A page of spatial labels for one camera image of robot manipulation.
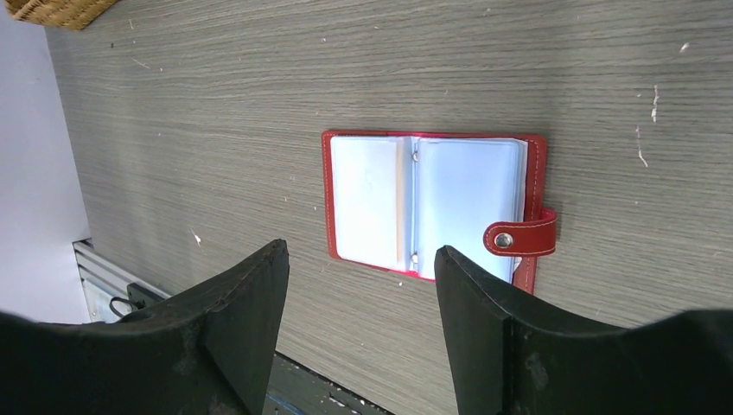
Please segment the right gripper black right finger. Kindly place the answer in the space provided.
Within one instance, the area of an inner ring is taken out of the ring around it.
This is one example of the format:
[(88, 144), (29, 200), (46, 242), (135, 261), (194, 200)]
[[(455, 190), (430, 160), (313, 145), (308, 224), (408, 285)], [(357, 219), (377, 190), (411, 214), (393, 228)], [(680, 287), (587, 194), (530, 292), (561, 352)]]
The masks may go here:
[(729, 414), (732, 313), (625, 329), (562, 310), (450, 246), (437, 298), (461, 414)]

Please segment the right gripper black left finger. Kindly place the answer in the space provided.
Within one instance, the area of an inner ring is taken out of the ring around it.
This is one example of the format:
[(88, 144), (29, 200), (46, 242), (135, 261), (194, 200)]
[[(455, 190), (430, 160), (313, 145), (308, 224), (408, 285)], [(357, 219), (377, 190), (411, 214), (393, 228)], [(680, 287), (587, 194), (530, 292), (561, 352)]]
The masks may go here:
[(290, 273), (275, 239), (114, 323), (1, 316), (4, 414), (260, 414)]

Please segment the red leather card holder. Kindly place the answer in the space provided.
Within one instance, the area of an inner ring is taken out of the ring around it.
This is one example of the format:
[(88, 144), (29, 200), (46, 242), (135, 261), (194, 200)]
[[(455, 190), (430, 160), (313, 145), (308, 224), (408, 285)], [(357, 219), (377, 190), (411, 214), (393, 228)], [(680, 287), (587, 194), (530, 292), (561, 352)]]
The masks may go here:
[(438, 249), (452, 246), (533, 293), (557, 240), (543, 204), (547, 151), (532, 134), (325, 131), (328, 253), (432, 281)]

